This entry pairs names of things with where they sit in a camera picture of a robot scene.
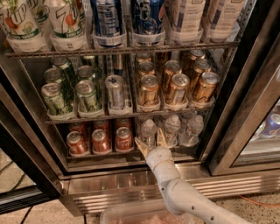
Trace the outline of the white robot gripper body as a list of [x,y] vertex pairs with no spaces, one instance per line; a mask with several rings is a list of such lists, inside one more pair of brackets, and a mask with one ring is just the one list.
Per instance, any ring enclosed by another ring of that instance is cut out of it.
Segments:
[[145,161],[160,187],[167,186],[169,182],[175,179],[181,179],[179,170],[174,164],[171,151],[164,146],[157,146],[150,150]]

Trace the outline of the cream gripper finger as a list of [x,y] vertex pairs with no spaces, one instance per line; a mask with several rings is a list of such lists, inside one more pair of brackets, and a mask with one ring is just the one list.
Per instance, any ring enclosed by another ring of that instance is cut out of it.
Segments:
[[168,144],[165,140],[165,134],[161,128],[157,129],[157,146],[163,146],[165,148],[168,148]]
[[150,150],[149,147],[137,137],[135,138],[135,143],[137,145],[137,148],[141,151],[143,157],[147,158]]

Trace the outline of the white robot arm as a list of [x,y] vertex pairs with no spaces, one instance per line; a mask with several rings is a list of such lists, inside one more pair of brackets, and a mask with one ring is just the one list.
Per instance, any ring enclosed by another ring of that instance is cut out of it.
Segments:
[[156,146],[149,147],[138,137],[135,138],[135,143],[157,180],[158,189],[169,212],[189,213],[206,224],[250,224],[242,217],[216,205],[181,178],[160,128],[157,129]]

